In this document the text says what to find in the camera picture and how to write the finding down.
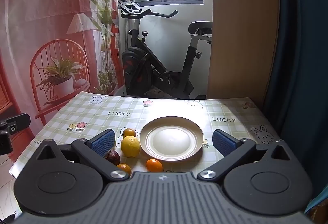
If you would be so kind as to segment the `dark purple mangosteen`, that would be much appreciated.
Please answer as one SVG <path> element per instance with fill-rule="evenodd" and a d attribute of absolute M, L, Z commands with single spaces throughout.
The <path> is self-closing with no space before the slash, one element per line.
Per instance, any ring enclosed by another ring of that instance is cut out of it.
<path fill-rule="evenodd" d="M 105 155 L 104 158 L 114 164 L 115 166 L 121 163 L 121 158 L 117 151 L 110 149 Z"/>

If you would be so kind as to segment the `small orange kumquat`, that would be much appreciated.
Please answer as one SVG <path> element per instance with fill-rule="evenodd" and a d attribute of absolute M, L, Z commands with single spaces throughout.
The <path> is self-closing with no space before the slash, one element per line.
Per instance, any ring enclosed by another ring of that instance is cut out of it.
<path fill-rule="evenodd" d="M 117 167 L 121 170 L 123 170 L 124 172 L 126 172 L 129 176 L 132 174 L 132 170 L 130 168 L 130 166 L 128 164 L 118 164 Z"/>

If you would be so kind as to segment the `yellow lemon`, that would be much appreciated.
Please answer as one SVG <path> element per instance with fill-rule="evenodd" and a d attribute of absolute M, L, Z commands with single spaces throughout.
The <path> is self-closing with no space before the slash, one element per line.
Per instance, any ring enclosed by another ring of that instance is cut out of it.
<path fill-rule="evenodd" d="M 137 137 L 126 136 L 121 141 L 121 151 L 128 158 L 135 158 L 140 153 L 140 143 Z"/>

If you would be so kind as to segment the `small orange mandarin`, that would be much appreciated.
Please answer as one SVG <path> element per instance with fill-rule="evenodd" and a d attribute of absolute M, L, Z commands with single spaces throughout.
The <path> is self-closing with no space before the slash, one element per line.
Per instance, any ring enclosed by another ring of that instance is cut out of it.
<path fill-rule="evenodd" d="M 156 159 L 149 159 L 146 162 L 146 168 L 150 172 L 162 172 L 163 165 Z"/>

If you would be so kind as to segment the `green plaid tablecloth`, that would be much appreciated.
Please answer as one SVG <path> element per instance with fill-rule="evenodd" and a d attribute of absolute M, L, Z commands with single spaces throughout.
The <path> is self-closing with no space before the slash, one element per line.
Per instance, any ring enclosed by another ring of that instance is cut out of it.
<path fill-rule="evenodd" d="M 122 132 L 131 128 L 139 133 L 150 121 L 164 116 L 179 116 L 196 123 L 204 134 L 202 150 L 179 162 L 163 162 L 166 172 L 192 171 L 195 175 L 223 156 L 212 145 L 212 133 L 221 129 L 231 136 L 251 138 L 268 144 L 278 135 L 261 111 L 248 98 L 221 100 L 139 99 L 99 96 L 82 92 L 62 107 L 25 148 L 9 173 L 18 177 L 23 167 L 45 139 L 68 145 L 78 138 L 90 139 L 107 128 L 116 135 L 120 152 Z"/>

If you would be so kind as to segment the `orange near bunny print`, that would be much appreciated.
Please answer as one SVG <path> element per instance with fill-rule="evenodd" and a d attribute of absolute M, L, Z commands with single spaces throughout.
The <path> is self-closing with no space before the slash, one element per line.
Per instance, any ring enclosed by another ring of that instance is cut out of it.
<path fill-rule="evenodd" d="M 125 137 L 128 137 L 128 136 L 136 137 L 135 130 L 133 130 L 131 128 L 124 129 L 123 132 L 122 132 L 122 137 L 125 138 Z"/>

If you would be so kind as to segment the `beige round plate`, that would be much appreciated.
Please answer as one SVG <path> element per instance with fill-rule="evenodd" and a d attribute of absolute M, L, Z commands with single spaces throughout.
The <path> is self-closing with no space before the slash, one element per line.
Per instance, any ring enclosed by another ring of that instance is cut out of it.
<path fill-rule="evenodd" d="M 176 162 L 198 153 L 204 134 L 196 123 L 187 118 L 165 116 L 147 123 L 140 131 L 139 141 L 141 148 L 151 157 Z"/>

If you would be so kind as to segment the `dark teal curtain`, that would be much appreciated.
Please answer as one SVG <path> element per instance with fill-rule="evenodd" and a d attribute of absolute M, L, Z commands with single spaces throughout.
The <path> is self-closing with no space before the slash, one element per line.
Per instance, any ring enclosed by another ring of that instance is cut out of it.
<path fill-rule="evenodd" d="M 318 195 L 327 186 L 327 0 L 279 0 L 275 57 L 262 110 Z"/>

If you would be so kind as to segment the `black exercise bike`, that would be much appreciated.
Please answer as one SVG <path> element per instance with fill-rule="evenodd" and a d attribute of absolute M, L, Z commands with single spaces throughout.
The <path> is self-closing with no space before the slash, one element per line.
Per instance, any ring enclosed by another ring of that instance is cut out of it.
<path fill-rule="evenodd" d="M 130 47 L 122 53 L 122 63 L 126 93 L 129 96 L 146 97 L 152 88 L 157 88 L 165 95 L 173 99 L 187 100 L 194 90 L 189 77 L 194 59 L 202 55 L 197 51 L 198 42 L 212 43 L 212 22 L 194 21 L 188 26 L 191 42 L 188 46 L 186 57 L 181 72 L 167 70 L 152 50 L 146 45 L 147 31 L 140 32 L 140 22 L 145 16 L 158 16 L 171 18 L 178 14 L 175 10 L 171 14 L 152 12 L 150 9 L 143 10 L 139 4 L 130 0 L 120 0 L 121 17 L 134 20 L 134 26 L 128 30 L 131 36 Z"/>

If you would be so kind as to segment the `wooden wardrobe panel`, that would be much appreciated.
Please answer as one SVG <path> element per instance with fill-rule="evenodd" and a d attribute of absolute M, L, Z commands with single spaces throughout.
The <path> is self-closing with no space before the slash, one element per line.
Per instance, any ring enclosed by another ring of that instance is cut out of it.
<path fill-rule="evenodd" d="M 213 0 L 209 98 L 263 103 L 279 24 L 279 0 Z"/>

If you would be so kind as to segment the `pink printed wall tapestry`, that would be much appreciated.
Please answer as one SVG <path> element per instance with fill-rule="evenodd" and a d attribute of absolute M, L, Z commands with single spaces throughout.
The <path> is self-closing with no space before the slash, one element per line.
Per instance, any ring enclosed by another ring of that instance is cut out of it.
<path fill-rule="evenodd" d="M 27 113 L 16 161 L 76 95 L 123 86 L 118 0 L 1 0 L 1 113 Z"/>

